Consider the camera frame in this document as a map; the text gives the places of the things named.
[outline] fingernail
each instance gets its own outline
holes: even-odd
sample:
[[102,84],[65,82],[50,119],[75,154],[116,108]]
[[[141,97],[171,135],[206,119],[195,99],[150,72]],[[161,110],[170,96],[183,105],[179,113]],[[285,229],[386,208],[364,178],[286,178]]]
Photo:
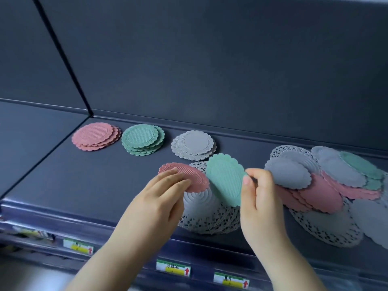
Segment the fingernail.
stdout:
[[251,177],[250,176],[244,176],[243,179],[242,179],[242,183],[244,185],[249,185],[250,181],[251,181]]

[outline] left hand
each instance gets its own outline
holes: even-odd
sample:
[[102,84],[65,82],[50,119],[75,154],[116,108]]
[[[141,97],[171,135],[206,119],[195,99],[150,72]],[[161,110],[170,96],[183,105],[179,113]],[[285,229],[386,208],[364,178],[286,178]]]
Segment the left hand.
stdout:
[[169,240],[184,211],[183,193],[191,185],[177,169],[155,176],[133,199],[107,244],[143,262]]

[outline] plastic price strip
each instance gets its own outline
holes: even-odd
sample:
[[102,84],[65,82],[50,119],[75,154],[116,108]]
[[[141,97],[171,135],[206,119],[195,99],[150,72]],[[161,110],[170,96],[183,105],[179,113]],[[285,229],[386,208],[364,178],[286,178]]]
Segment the plastic price strip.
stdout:
[[63,239],[63,247],[69,248],[71,250],[81,252],[84,254],[93,255],[94,247],[83,242],[71,239]]
[[188,265],[181,265],[175,262],[156,260],[156,269],[162,272],[181,275],[184,277],[190,277],[191,267]]
[[13,226],[12,228],[19,234],[23,234],[28,237],[41,238],[41,239],[46,239],[50,241],[54,240],[54,235],[49,234],[45,231],[31,230],[31,229],[26,229],[26,228],[17,227],[17,226]]
[[236,287],[240,289],[247,289],[249,287],[249,280],[241,277],[235,277],[228,274],[214,272],[213,282],[221,285]]

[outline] forearm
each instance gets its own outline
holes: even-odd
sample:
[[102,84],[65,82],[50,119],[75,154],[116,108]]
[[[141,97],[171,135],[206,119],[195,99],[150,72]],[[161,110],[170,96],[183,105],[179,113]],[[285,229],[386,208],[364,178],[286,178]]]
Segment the forearm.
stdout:
[[122,253],[106,243],[83,266],[65,291],[127,291],[143,267],[138,251]]
[[287,240],[282,247],[260,258],[275,291],[326,291],[313,268]]

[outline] price tag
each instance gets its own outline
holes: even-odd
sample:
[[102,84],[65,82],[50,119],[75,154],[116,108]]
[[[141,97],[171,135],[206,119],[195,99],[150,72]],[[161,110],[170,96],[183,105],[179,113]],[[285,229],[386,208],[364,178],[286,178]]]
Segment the price tag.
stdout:
[[187,265],[176,264],[175,262],[169,262],[157,259],[156,269],[162,272],[190,277],[191,267]]
[[93,246],[77,240],[63,239],[63,247],[89,255],[93,255],[94,253]]
[[17,226],[13,226],[12,229],[28,237],[42,238],[42,239],[51,240],[51,241],[54,240],[54,235],[49,234],[45,231],[31,230],[31,229],[26,229],[26,228],[17,227]]
[[218,272],[214,273],[213,282],[240,289],[247,289],[249,287],[249,280],[247,279]]

